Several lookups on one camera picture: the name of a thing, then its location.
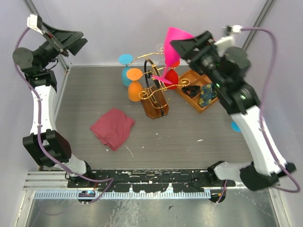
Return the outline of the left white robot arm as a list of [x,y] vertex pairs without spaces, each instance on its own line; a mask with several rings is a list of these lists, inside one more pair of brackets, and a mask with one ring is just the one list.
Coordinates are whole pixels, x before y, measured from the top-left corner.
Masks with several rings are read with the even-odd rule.
[[57,80],[51,62],[58,56],[76,55],[87,43],[80,31],[53,28],[39,15],[27,18],[27,29],[40,33],[46,41],[36,50],[17,46],[12,54],[17,72],[31,89],[34,102],[33,123],[30,134],[23,138],[23,146],[39,166],[55,167],[67,172],[69,180],[90,187],[95,176],[89,164],[76,158],[69,142],[57,132],[55,100]]

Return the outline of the pink wine glass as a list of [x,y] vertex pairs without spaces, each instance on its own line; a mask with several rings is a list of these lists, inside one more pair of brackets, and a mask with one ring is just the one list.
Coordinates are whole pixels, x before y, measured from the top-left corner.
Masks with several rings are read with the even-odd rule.
[[165,78],[170,67],[180,59],[180,55],[175,51],[175,49],[170,44],[173,40],[186,40],[193,38],[194,36],[184,30],[181,30],[176,27],[169,27],[166,33],[164,40],[164,58],[165,58],[165,68],[161,76],[153,76],[153,79],[156,79],[160,82],[166,83],[168,85],[173,85],[172,82]]

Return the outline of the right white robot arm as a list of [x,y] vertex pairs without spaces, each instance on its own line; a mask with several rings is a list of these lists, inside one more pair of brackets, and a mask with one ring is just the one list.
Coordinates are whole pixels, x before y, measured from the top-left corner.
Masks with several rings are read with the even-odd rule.
[[239,127],[253,158],[248,164],[217,162],[208,168],[208,182],[219,186],[224,180],[238,181],[258,191],[294,172],[295,165],[283,158],[273,142],[254,88],[244,80],[251,63],[246,52],[234,45],[234,38],[214,41],[205,31],[190,39],[172,40],[170,45],[193,71],[211,80],[220,104]]

